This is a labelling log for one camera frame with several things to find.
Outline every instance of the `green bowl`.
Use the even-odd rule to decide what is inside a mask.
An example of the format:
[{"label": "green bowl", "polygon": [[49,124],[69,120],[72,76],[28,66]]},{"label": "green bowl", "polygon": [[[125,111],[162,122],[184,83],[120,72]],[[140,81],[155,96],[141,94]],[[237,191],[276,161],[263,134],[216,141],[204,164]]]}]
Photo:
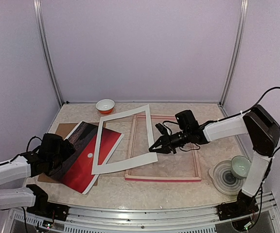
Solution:
[{"label": "green bowl", "polygon": [[250,170],[251,162],[243,156],[235,156],[231,161],[231,172],[238,179],[245,179]]}]

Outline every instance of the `white frame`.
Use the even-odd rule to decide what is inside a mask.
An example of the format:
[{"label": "white frame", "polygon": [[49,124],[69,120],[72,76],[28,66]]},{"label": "white frame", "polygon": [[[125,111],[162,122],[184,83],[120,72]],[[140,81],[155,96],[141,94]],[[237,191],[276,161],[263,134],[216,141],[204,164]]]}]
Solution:
[{"label": "white frame", "polygon": [[141,113],[141,112],[145,112],[145,116],[146,116],[146,130],[147,130],[149,146],[154,144],[149,104],[142,106],[140,108],[128,110],[128,111],[125,111],[122,113],[116,113],[116,114],[112,114],[112,115],[108,115],[108,116],[102,116],[102,117],[100,117],[100,122],[98,125],[95,153],[94,153],[93,162],[92,162],[92,171],[91,171],[92,175],[123,171],[123,170],[131,169],[134,167],[138,167],[138,166],[142,166],[142,165],[146,165],[146,164],[150,164],[150,163],[154,163],[154,162],[158,161],[157,154],[155,152],[149,152],[149,153],[142,154],[142,155],[139,155],[134,158],[125,159],[123,161],[119,161],[119,162],[115,162],[115,163],[111,163],[111,164],[106,164],[107,161],[111,157],[111,155],[108,155],[105,159],[105,163],[103,163],[102,165],[98,165],[103,123],[108,120],[129,117],[134,114]]}]

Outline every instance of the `white wall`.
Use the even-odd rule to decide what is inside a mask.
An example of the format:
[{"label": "white wall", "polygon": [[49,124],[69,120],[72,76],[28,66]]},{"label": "white wall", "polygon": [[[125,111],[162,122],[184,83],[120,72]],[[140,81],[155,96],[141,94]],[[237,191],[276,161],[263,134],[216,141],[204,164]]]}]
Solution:
[{"label": "white wall", "polygon": [[[253,105],[272,86],[280,86],[280,1],[251,0],[239,61],[226,102],[234,114]],[[261,104],[280,124],[280,91],[270,92]],[[248,136],[242,137],[252,151]],[[275,156],[265,187],[272,190],[280,209],[280,151]]]},{"label": "white wall", "polygon": [[43,0],[64,100],[220,100],[241,0]]},{"label": "white wall", "polygon": [[[25,152],[28,140],[42,136],[57,111],[33,1],[0,0],[0,161]],[[22,181],[6,186],[18,185]]]}]

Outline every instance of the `white bowl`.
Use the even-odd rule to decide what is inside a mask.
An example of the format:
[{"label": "white bowl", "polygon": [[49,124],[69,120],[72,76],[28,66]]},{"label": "white bowl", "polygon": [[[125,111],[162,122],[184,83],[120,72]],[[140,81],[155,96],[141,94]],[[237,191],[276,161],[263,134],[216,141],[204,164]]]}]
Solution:
[{"label": "white bowl", "polygon": [[113,111],[115,102],[110,99],[104,99],[96,104],[96,108],[101,114],[109,114]]},{"label": "white bowl", "polygon": [[235,156],[231,161],[231,172],[238,179],[245,179],[250,170],[251,162],[243,156]]}]

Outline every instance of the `wooden picture frame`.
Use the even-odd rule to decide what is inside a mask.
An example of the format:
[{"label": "wooden picture frame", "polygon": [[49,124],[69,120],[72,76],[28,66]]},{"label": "wooden picture frame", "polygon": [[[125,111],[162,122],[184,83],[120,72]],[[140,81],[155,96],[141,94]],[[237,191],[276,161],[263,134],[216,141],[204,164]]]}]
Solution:
[{"label": "wooden picture frame", "polygon": [[[136,130],[137,130],[137,121],[140,118],[145,118],[145,115],[137,114],[134,116],[134,119],[133,119],[127,159],[133,157]],[[151,115],[151,119],[160,119],[161,121],[164,121],[164,120],[176,121],[176,118],[174,116],[164,116],[164,115]],[[192,154],[193,164],[194,164],[194,168],[195,168],[194,177],[135,176],[135,175],[131,175],[131,169],[128,169],[125,171],[125,180],[127,180],[127,181],[147,181],[147,182],[200,182],[202,180],[202,176],[201,176],[201,169],[200,169],[198,153],[196,150],[191,150],[189,152]]]}]

